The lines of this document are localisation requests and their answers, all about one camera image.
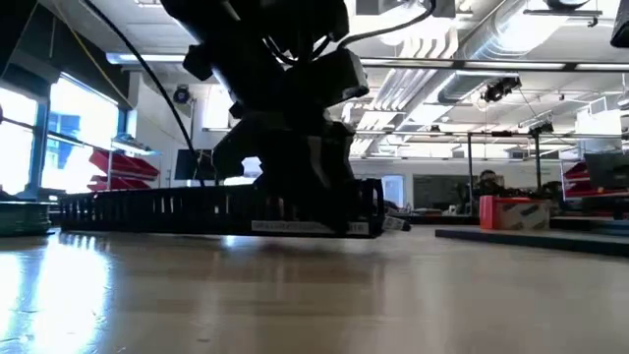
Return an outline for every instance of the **red box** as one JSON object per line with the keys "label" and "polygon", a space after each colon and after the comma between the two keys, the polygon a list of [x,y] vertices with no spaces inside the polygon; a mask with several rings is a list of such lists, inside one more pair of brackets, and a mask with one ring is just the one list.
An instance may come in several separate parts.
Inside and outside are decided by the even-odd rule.
{"label": "red box", "polygon": [[550,223],[550,202],[528,198],[481,197],[481,228],[544,230]]}

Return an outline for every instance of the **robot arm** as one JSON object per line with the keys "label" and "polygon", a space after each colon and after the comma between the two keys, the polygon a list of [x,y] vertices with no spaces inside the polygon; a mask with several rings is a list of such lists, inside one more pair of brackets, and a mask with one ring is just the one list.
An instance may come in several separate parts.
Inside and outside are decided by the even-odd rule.
{"label": "robot arm", "polygon": [[[257,156],[257,184],[293,202],[336,231],[358,212],[349,164],[354,132],[328,119],[326,108],[369,92],[359,58],[347,49],[314,58],[314,43],[349,31],[343,0],[162,0],[198,41],[184,67],[228,88],[242,118],[215,148],[221,178],[240,176]],[[299,57],[288,70],[281,52]]]}

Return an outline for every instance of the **ceiling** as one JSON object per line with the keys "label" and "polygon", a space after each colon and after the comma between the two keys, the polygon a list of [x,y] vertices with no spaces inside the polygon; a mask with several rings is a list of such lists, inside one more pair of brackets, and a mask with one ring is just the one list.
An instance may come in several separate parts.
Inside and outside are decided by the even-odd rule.
{"label": "ceiling", "polygon": [[[127,52],[124,45],[116,36],[83,6],[79,0],[54,0],[63,9],[73,27],[107,52]],[[105,14],[116,23],[130,38],[141,53],[184,54],[194,41],[193,39],[160,7],[139,7],[135,0],[92,0]],[[355,1],[346,0],[350,13],[355,9]],[[588,28],[591,19],[572,18],[557,29],[541,45],[535,47],[521,59],[539,60],[582,60],[582,61],[619,61],[629,62],[629,50],[611,47],[609,40],[612,24],[620,0],[592,0],[586,5],[586,10],[601,10],[600,23],[594,28]],[[473,33],[476,26],[483,26],[483,19],[502,0],[456,0],[460,13],[468,13],[465,17],[457,17],[451,25],[457,31],[460,45]],[[40,0],[40,3],[51,11],[57,12],[53,0]],[[365,23],[375,23],[377,19],[351,16],[351,23],[355,28],[366,26]],[[408,36],[423,37],[430,29],[409,32]],[[371,38],[353,44],[351,47],[360,56],[400,56],[404,46],[387,45],[380,38]],[[154,69],[160,73],[160,78],[168,84],[194,83],[195,80],[186,73],[180,65],[156,64]],[[368,69],[369,83],[372,93],[361,98],[359,103],[369,105],[389,76],[386,69]],[[472,94],[462,99],[452,110],[435,119],[442,131],[467,132],[480,130],[515,130],[518,124],[530,120],[532,117],[551,112],[555,131],[570,132],[574,130],[575,111],[606,95],[614,95],[622,91],[621,77],[618,74],[583,74],[583,73],[521,73],[522,94],[513,92],[498,103],[485,106],[479,104],[479,96]],[[331,115],[340,119],[344,104],[331,107]],[[349,121],[358,126],[365,117],[366,110],[354,108],[351,110]],[[423,128],[407,119],[409,111],[402,112],[392,120],[393,128],[404,131],[417,131]]]}

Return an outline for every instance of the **black plastic crate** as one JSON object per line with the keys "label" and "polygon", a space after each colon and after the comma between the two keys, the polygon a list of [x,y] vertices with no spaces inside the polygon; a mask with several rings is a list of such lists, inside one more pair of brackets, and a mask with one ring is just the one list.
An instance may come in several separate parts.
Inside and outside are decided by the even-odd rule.
{"label": "black plastic crate", "polygon": [[295,206],[254,186],[111,191],[60,199],[68,231],[375,238],[382,233],[380,180],[360,181],[361,215],[347,234],[334,234]]}

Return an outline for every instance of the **table surface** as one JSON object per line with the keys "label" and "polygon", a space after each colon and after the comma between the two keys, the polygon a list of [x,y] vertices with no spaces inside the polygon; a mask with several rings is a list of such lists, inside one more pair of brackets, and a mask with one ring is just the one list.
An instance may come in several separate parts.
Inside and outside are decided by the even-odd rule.
{"label": "table surface", "polygon": [[435,239],[0,239],[0,353],[627,353],[629,263]]}

